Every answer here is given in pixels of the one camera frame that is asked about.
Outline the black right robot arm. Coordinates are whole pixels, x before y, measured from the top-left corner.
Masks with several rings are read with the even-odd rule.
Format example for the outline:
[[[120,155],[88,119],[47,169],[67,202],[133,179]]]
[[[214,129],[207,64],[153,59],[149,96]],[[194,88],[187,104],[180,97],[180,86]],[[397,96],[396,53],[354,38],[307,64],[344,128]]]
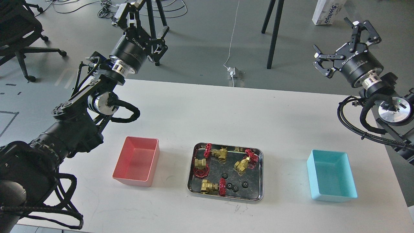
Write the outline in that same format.
[[[381,38],[368,20],[351,22],[344,19],[353,29],[349,42],[338,48],[334,54],[323,54],[314,45],[314,67],[325,77],[340,72],[353,88],[362,87],[360,97],[349,96],[339,103],[337,116],[350,131],[383,145],[388,145],[408,163],[413,164],[413,129],[399,134],[393,127],[404,126],[413,121],[413,89],[404,97],[395,92],[397,76],[389,72],[380,76],[383,65],[369,51],[372,44],[379,44]],[[350,123],[343,108],[351,102],[362,106],[360,123],[364,130]]]

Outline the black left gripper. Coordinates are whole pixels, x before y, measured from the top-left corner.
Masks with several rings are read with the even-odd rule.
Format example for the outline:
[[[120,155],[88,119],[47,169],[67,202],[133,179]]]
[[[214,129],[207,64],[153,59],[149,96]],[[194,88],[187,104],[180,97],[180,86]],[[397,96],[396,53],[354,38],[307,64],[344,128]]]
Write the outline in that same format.
[[[111,70],[119,75],[136,74],[149,58],[155,66],[160,66],[160,59],[166,53],[168,47],[165,44],[165,36],[169,26],[163,26],[156,39],[139,28],[139,10],[141,2],[120,4],[112,18],[112,26],[121,28],[124,33],[110,54],[110,60],[114,63]]]

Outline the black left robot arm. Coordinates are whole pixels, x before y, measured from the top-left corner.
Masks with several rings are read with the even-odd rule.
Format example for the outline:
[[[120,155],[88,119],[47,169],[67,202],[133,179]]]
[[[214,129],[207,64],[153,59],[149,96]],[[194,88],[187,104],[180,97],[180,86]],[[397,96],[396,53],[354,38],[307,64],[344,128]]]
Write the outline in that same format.
[[[156,4],[163,25],[160,36],[150,0],[120,4],[112,25],[123,35],[108,58],[98,52],[88,58],[90,83],[76,83],[70,99],[53,109],[55,123],[36,139],[1,147],[2,233],[9,233],[21,218],[82,229],[84,217],[71,202],[77,178],[61,173],[59,167],[65,158],[102,144],[108,122],[129,123],[140,117],[139,109],[113,90],[128,74],[136,74],[145,59],[159,65],[167,51],[169,26],[161,1]]]

